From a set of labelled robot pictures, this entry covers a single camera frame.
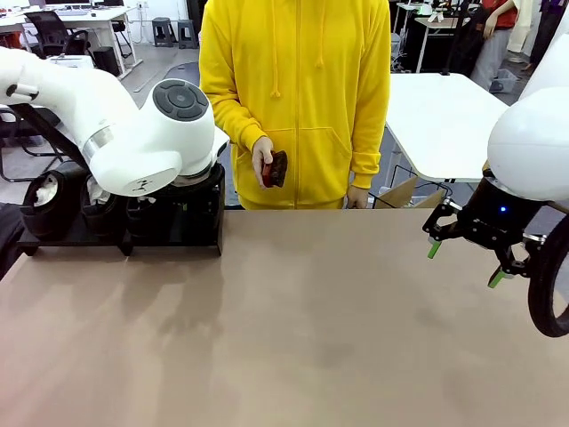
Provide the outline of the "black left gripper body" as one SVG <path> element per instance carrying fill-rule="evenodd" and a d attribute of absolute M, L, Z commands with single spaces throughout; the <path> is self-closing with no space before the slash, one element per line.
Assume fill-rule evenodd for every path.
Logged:
<path fill-rule="evenodd" d="M 172 205 L 186 205 L 188 209 L 195 206 L 207 206 L 209 209 L 220 209 L 224 200 L 224 167 L 215 166 L 210 175 L 193 186 L 176 188 L 171 199 Z"/>

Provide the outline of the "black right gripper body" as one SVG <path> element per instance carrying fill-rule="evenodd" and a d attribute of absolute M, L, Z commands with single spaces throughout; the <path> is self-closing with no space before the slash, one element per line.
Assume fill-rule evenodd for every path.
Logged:
<path fill-rule="evenodd" d="M 525 229 L 545 205 L 506 191 L 494 178 L 484 177 L 469 202 L 457 213 L 465 237 L 491 250 L 522 242 Z"/>

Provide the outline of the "person's right hand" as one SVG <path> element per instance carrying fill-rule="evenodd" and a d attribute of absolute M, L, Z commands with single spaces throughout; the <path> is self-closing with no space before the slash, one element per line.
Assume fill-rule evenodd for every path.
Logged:
<path fill-rule="evenodd" d="M 267 136 L 260 137 L 252 147 L 252 167 L 259 185 L 265 189 L 263 181 L 263 168 L 265 165 L 271 165 L 273 142 Z"/>

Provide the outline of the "person's left hand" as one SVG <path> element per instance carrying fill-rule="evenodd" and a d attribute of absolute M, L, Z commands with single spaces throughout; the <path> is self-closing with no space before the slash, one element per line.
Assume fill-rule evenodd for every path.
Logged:
<path fill-rule="evenodd" d="M 366 209 L 368 206 L 368 190 L 350 186 L 347 192 L 348 209 Z"/>

